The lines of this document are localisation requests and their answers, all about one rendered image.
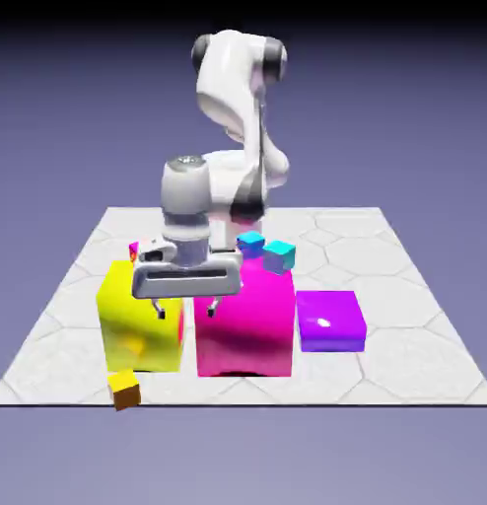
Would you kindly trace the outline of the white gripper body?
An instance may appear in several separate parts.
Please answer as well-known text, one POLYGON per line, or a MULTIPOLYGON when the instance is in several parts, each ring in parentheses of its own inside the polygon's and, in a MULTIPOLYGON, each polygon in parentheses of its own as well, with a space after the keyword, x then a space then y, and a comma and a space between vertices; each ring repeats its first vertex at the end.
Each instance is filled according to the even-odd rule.
POLYGON ((236 253, 210 254, 206 261, 190 267, 137 260, 132 295, 136 299, 235 295, 241 289, 241 265, 242 257, 236 253))

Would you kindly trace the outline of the small cyan cube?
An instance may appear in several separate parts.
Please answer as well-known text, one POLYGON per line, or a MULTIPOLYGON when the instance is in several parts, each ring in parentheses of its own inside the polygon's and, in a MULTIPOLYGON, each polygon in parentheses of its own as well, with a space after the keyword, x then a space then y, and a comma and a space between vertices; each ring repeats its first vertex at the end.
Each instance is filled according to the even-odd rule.
POLYGON ((256 231, 247 231, 237 236, 237 247, 243 259, 254 259, 263 255, 265 238, 256 231))
POLYGON ((263 248, 262 265, 269 272, 282 275, 295 266, 296 246, 282 241, 273 241, 263 248))

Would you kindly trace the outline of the small yellow cube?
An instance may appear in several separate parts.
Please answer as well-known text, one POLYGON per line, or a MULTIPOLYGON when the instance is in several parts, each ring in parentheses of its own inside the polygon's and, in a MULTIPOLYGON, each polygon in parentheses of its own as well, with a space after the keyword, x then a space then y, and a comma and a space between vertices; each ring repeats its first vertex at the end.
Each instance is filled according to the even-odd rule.
POLYGON ((107 377, 107 383, 116 411, 138 406, 141 403, 140 384, 132 369, 110 374, 107 377))

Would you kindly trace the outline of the large yellow box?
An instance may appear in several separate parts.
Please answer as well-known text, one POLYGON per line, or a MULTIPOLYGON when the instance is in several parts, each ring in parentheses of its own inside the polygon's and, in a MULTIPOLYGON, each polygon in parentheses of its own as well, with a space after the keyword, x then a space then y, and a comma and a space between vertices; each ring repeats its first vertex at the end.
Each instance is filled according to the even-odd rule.
POLYGON ((183 302, 160 302, 163 319, 148 299, 131 294, 132 263, 115 260, 97 294, 107 368, 111 372, 177 372, 183 350, 183 302))

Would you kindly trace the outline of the large pink box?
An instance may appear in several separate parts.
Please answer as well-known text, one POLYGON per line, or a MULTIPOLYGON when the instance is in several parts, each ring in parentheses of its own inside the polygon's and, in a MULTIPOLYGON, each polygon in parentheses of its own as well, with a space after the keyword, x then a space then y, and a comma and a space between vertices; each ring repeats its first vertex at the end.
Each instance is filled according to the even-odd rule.
POLYGON ((209 298, 193 300, 196 363, 200 377, 292 374, 296 297, 292 273, 281 275, 246 259, 243 287, 224 298, 213 317, 209 298))

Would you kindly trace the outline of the large purple box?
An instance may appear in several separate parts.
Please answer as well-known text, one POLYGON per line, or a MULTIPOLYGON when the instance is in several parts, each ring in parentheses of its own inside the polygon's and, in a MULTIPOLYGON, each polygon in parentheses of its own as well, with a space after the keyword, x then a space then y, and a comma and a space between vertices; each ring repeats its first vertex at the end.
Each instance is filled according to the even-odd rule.
POLYGON ((367 324, 353 291, 300 290, 296 295, 303 352, 363 352, 367 324))

